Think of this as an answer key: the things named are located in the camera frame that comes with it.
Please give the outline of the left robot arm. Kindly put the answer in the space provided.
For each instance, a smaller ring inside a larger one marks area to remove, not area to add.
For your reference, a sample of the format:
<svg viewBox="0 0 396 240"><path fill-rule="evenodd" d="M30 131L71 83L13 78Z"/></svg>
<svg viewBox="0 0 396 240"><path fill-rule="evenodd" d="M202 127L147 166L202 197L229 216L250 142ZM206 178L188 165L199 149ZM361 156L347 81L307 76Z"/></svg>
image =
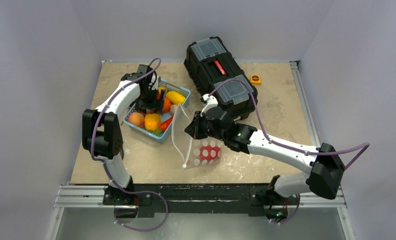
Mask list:
<svg viewBox="0 0 396 240"><path fill-rule="evenodd" d="M130 105L140 114L148 110L160 113L164 108L164 95L157 90L159 81L155 68L141 64L137 72L122 77L101 105L86 109L82 114L82 146L93 160L102 164L109 178L107 194L124 205L130 204L138 192L123 164L120 117Z"/></svg>

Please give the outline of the polka dot zip bag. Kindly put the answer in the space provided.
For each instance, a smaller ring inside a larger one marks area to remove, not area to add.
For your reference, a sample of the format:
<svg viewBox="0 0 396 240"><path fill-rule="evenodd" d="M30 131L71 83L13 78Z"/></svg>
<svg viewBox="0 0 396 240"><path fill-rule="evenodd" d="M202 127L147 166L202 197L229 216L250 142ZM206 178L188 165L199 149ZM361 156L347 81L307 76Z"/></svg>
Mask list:
<svg viewBox="0 0 396 240"><path fill-rule="evenodd" d="M192 139L184 129L191 123L193 115L187 111L183 105L178 104L178 108L173 115L171 138L173 145L180 155L182 160L182 168L190 169L200 166L217 165L222 157L222 142L212 138L205 138L201 140ZM202 146L210 145L212 147L221 148L221 156L215 160L200 160L199 149Z"/></svg>

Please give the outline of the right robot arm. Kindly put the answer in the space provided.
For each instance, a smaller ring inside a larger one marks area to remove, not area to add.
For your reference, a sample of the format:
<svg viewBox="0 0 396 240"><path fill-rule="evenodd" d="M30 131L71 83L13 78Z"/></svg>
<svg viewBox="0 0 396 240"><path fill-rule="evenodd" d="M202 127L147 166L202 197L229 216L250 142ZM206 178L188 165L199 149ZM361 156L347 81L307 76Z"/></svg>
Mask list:
<svg viewBox="0 0 396 240"><path fill-rule="evenodd" d="M266 196L274 204L293 194L310 192L328 200L336 198L345 166L330 144L300 145L277 137L266 137L261 129L236 123L220 107L205 113L196 111L184 131L193 139L211 137L222 141L234 152L269 157L300 170L297 174L272 179Z"/></svg>

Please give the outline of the yellow bell pepper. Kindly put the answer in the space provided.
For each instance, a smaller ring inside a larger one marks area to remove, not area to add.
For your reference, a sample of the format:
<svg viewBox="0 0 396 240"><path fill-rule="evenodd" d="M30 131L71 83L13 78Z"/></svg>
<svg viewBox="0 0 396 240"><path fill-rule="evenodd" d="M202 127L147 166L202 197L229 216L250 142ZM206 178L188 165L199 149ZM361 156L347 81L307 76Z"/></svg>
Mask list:
<svg viewBox="0 0 396 240"><path fill-rule="evenodd" d="M148 113L144 118L145 129L150 132L156 131L161 124L161 116L157 113Z"/></svg>

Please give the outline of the peach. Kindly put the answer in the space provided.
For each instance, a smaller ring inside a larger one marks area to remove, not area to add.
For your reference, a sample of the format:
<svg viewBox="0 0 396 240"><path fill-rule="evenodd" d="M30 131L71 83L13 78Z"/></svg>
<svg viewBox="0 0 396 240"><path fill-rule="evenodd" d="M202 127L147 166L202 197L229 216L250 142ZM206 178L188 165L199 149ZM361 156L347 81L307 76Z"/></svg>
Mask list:
<svg viewBox="0 0 396 240"><path fill-rule="evenodd" d="M127 121L134 126L142 128L145 125L145 116L139 112L132 112Z"/></svg>

